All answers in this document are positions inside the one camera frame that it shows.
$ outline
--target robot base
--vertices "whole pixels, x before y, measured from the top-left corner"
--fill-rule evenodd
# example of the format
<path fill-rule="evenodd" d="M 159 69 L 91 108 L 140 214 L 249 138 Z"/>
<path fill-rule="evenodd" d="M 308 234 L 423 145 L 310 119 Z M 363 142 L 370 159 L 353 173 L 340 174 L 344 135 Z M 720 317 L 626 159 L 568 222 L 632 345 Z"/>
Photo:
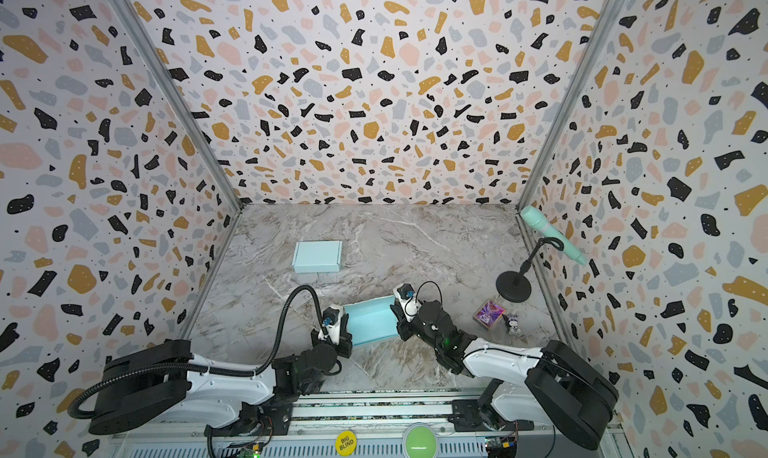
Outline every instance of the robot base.
<path fill-rule="evenodd" d="M 490 430 L 482 419 L 480 406 L 477 400 L 454 400 L 451 402 L 452 415 L 448 422 L 453 423 L 456 431 Z M 518 420 L 518 431 L 530 431 L 534 428 L 532 421 Z M 494 431 L 514 431 L 514 422 L 505 422 L 504 427 Z"/>
<path fill-rule="evenodd" d="M 519 271 L 504 271 L 496 278 L 496 291 L 507 301 L 522 303 L 531 298 L 531 281 Z"/>
<path fill-rule="evenodd" d="M 285 436 L 288 434 L 288 426 L 293 415 L 293 404 L 283 406 L 264 406 L 263 423 L 268 417 L 272 421 L 273 436 Z"/>

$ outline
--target gray marble surface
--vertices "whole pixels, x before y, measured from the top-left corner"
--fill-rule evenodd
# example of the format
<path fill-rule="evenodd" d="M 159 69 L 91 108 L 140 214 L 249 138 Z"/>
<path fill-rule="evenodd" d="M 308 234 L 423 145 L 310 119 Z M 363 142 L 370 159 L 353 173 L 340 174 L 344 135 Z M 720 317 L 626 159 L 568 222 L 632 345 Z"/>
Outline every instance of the gray marble surface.
<path fill-rule="evenodd" d="M 528 254 L 512 205 L 248 205 L 203 304 L 190 339 L 195 353 L 217 360 L 259 364 L 269 354 L 288 294 L 307 283 L 324 309 L 392 294 L 399 283 L 416 289 L 440 284 L 444 309 L 460 329 L 503 344 L 543 346 L 557 338 L 533 271 L 533 293 L 513 304 L 498 296 L 499 273 L 517 269 Z M 294 273 L 296 242 L 342 240 L 339 273 Z M 419 295 L 437 299 L 433 285 Z M 510 336 L 499 321 L 486 331 L 473 319 L 488 299 L 518 315 L 522 334 Z M 311 347 L 316 327 L 309 293 L 296 296 L 278 357 Z M 485 378 L 450 374 L 432 348 L 414 337 L 355 348 L 341 359 L 343 372 L 323 390 L 407 390 L 480 387 Z"/>

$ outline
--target terrazzo wallpaper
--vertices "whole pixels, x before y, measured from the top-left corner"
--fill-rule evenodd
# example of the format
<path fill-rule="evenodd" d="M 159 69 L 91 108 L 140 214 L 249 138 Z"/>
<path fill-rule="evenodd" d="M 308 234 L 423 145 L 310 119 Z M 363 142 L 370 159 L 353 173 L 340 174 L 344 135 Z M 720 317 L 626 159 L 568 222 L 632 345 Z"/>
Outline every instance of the terrazzo wallpaper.
<path fill-rule="evenodd" d="M 510 203 L 604 0 L 130 0 L 246 203 Z"/>
<path fill-rule="evenodd" d="M 0 456 L 97 456 L 67 405 L 176 338 L 236 212 L 105 0 L 0 22 Z"/>
<path fill-rule="evenodd" d="M 628 0 L 535 205 L 637 456 L 768 456 L 768 0 Z"/>

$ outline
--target wire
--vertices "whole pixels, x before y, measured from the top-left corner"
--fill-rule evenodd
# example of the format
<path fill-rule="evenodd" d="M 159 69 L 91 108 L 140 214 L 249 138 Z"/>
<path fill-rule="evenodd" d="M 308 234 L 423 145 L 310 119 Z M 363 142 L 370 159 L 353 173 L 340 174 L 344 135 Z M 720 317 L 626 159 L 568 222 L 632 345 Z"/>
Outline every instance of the wire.
<path fill-rule="evenodd" d="M 471 354 L 473 354 L 473 353 L 478 353 L 478 352 L 480 352 L 480 351 L 486 351 L 486 350 L 492 350 L 492 351 L 502 351 L 502 352 L 504 352 L 504 353 L 513 354 L 513 355 L 515 355 L 515 356 L 518 356 L 518 357 L 525 357 L 525 358 L 535 358 L 535 359 L 537 359 L 537 360 L 541 360 L 541 361 L 543 361 L 543 362 L 544 362 L 544 363 L 546 363 L 546 364 L 550 364 L 550 365 L 552 365 L 553 367 L 559 368 L 560 370 L 564 371 L 564 372 L 565 372 L 566 374 L 568 374 L 569 376 L 572 376 L 573 378 L 576 378 L 577 380 L 581 381 L 581 383 L 583 383 L 583 384 L 587 385 L 587 387 L 589 387 L 589 388 L 590 388 L 590 389 L 591 389 L 591 390 L 594 392 L 594 394 L 595 394 L 595 395 L 598 397 L 598 399 L 599 399 L 599 400 L 600 400 L 600 401 L 603 403 L 603 405 L 605 405 L 605 407 L 608 409 L 609 420 L 610 420 L 611 418 L 613 418 L 613 417 L 614 417 L 614 412 L 613 412 L 613 409 L 612 409 L 612 407 L 611 407 L 611 406 L 608 404 L 608 402 L 605 400 L 605 398 L 603 398 L 603 396 L 602 396 L 602 395 L 601 395 L 601 394 L 600 394 L 600 393 L 599 393 L 599 392 L 598 392 L 598 391 L 595 389 L 595 387 L 594 387 L 592 384 L 590 384 L 590 383 L 589 383 L 589 382 L 587 382 L 587 381 L 586 381 L 584 378 L 582 378 L 581 376 L 578 376 L 577 374 L 575 374 L 573 371 L 569 370 L 568 368 L 563 368 L 563 367 L 562 367 L 562 366 L 560 366 L 559 364 L 556 364 L 556 363 L 554 363 L 552 360 L 546 360 L 546 359 L 544 359 L 544 356 L 541 356 L 541 357 L 534 357 L 533 355 L 530 355 L 530 354 L 515 353 L 514 351 L 510 351 L 510 350 L 504 350 L 504 349 L 502 349 L 502 348 L 479 348 L 479 349 L 477 349 L 477 350 L 474 350 L 474 351 L 470 351 L 469 353 L 465 354 L 465 355 L 464 355 L 464 357 L 462 358 L 462 361 L 464 361 L 464 360 L 466 359 L 466 357 L 468 357 L 469 355 L 471 355 Z"/>
<path fill-rule="evenodd" d="M 437 292 L 440 294 L 440 306 L 442 306 L 442 291 L 440 291 L 440 285 L 438 285 L 437 283 L 435 283 L 432 280 L 425 281 L 424 283 L 421 283 L 421 285 L 419 285 L 419 287 L 418 287 L 418 290 L 416 290 L 416 294 L 414 295 L 414 298 L 418 299 L 418 292 L 421 291 L 422 290 L 422 286 L 426 285 L 427 283 L 432 283 L 433 285 L 435 285 L 437 287 Z"/>
<path fill-rule="evenodd" d="M 336 364 L 337 364 L 337 365 L 339 365 L 339 370 L 337 370 L 337 371 L 334 371 L 333 373 L 329 373 L 328 371 L 326 371 L 326 372 L 325 372 L 325 373 L 323 373 L 323 374 L 324 374 L 325 376 L 337 376 L 339 373 L 341 373 L 341 361 L 339 361 L 339 360 L 336 360 Z"/>
<path fill-rule="evenodd" d="M 286 303 L 283 305 L 283 310 L 280 312 L 280 319 L 277 322 L 277 332 L 275 333 L 275 343 L 272 347 L 272 351 L 270 352 L 270 356 L 266 359 L 266 361 L 255 370 L 229 370 L 227 368 L 219 368 L 219 367 L 206 367 L 204 365 L 200 364 L 190 364 L 190 363 L 157 363 L 157 364 L 151 364 L 146 367 L 142 368 L 136 368 L 135 370 L 127 370 L 122 373 L 118 373 L 115 376 L 112 376 L 108 378 L 107 380 L 102 380 L 98 382 L 97 384 L 89 387 L 86 391 L 82 392 L 80 395 L 77 395 L 74 400 L 72 400 L 72 403 L 69 404 L 69 407 L 67 408 L 67 414 L 71 416 L 72 418 L 75 418 L 77 420 L 91 420 L 96 417 L 96 412 L 94 410 L 81 410 L 80 406 L 91 396 L 97 394 L 99 391 L 103 390 L 104 388 L 108 388 L 119 381 L 127 380 L 129 378 L 134 378 L 136 376 L 141 376 L 149 373 L 155 373 L 159 371 L 191 371 L 194 373 L 205 373 L 205 374 L 218 374 L 223 376 L 258 376 L 264 372 L 264 370 L 269 367 L 272 364 L 272 360 L 275 359 L 275 355 L 277 355 L 277 350 L 280 348 L 280 341 L 283 339 L 283 326 L 285 325 L 286 316 L 288 315 L 288 310 L 290 309 L 290 303 L 293 301 L 293 299 L 298 295 L 301 291 L 309 291 L 310 295 L 312 295 L 312 299 L 315 302 L 315 310 L 317 312 L 317 318 L 320 321 L 320 324 L 322 325 L 322 316 L 320 314 L 320 302 L 317 299 L 317 293 L 315 290 L 309 286 L 309 285 L 300 285 L 296 287 L 293 291 L 290 292 L 290 295 L 288 295 L 288 299 L 286 299 Z"/>
<path fill-rule="evenodd" d="M 432 284 L 434 284 L 434 285 L 437 287 L 437 292 L 440 294 L 440 306 L 442 307 L 442 291 L 440 290 L 440 285 L 438 285 L 437 283 L 435 283 L 435 282 L 434 282 L 434 281 L 432 281 L 432 280 L 429 280 L 429 281 L 425 281 L 424 283 L 421 283 L 421 284 L 418 286 L 418 290 L 416 290 L 416 294 L 415 294 L 415 295 L 413 295 L 411 298 L 409 298 L 409 299 L 408 299 L 408 301 L 406 302 L 406 306 L 402 307 L 402 310 L 403 310 L 403 312 L 404 312 L 404 313 L 405 313 L 405 314 L 406 314 L 406 315 L 407 315 L 407 316 L 408 316 L 410 319 L 412 319 L 413 317 L 415 317 L 415 316 L 418 314 L 418 312 L 414 313 L 413 315 L 411 315 L 410 313 L 408 313 L 408 305 L 411 303 L 411 301 L 413 301 L 413 300 L 417 300 L 417 299 L 418 299 L 418 292 L 419 292 L 419 291 L 421 291 L 421 290 L 422 290 L 422 286 L 426 285 L 427 283 L 432 283 Z"/>
<path fill-rule="evenodd" d="M 504 443 L 509 444 L 512 443 L 510 446 L 517 446 L 518 440 L 520 438 L 520 435 L 518 434 L 518 421 L 513 421 L 514 423 L 514 431 L 510 431 L 508 435 L 504 436 L 500 439 L 502 446 L 504 446 Z"/>
<path fill-rule="evenodd" d="M 262 435 L 264 435 L 264 428 L 266 428 L 266 425 L 264 425 L 264 422 L 261 421 L 261 420 L 259 420 L 259 424 L 261 425 L 261 428 L 259 429 L 259 435 L 254 440 L 251 440 L 251 441 L 249 441 L 248 443 L 246 443 L 244 445 L 237 446 L 235 448 L 236 450 L 242 450 L 243 448 L 247 448 L 248 446 L 252 446 L 256 442 L 261 440 Z"/>
<path fill-rule="evenodd" d="M 442 317 L 442 314 L 446 312 L 445 310 L 442 309 L 442 307 L 440 307 L 440 311 L 441 311 L 441 313 L 437 315 L 437 320 L 435 320 L 435 323 L 438 323 L 440 321 L 440 318 Z M 438 327 L 437 330 L 435 330 L 435 339 L 432 341 L 432 347 L 435 349 L 435 359 L 436 360 L 438 360 L 438 358 L 439 358 L 439 355 L 437 354 L 437 332 L 438 331 L 440 331 L 439 327 Z"/>
<path fill-rule="evenodd" d="M 270 437 L 269 437 L 269 439 L 267 439 L 266 443 L 264 443 L 264 446 L 266 446 L 266 445 L 270 444 L 270 442 L 272 441 L 272 435 L 274 435 L 274 433 L 275 433 L 275 426 L 274 426 L 274 424 L 272 423 L 272 418 L 269 418 L 269 417 L 267 416 L 267 417 L 266 417 L 266 419 L 270 421 Z"/>
<path fill-rule="evenodd" d="M 206 436 L 205 447 L 208 449 L 208 458 L 216 458 L 216 453 L 214 452 L 214 436 L 212 434 Z"/>
<path fill-rule="evenodd" d="M 558 429 L 552 425 L 552 445 L 549 447 L 549 451 L 546 455 L 544 455 L 544 458 L 549 458 L 549 455 L 552 454 L 552 450 L 554 450 L 554 442 L 558 439 Z"/>

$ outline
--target open blue box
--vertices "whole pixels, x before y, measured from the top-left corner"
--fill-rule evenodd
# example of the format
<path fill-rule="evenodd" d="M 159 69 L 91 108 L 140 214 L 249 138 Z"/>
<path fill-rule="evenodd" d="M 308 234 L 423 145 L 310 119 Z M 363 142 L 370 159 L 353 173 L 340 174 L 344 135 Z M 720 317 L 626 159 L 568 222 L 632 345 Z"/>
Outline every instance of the open blue box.
<path fill-rule="evenodd" d="M 346 330 L 352 334 L 353 346 L 399 338 L 397 318 L 389 309 L 389 305 L 394 302 L 395 295 L 389 295 L 344 305 L 344 311 L 350 316 Z"/>
<path fill-rule="evenodd" d="M 333 273 L 341 270 L 341 240 L 298 242 L 293 251 L 296 273 Z"/>

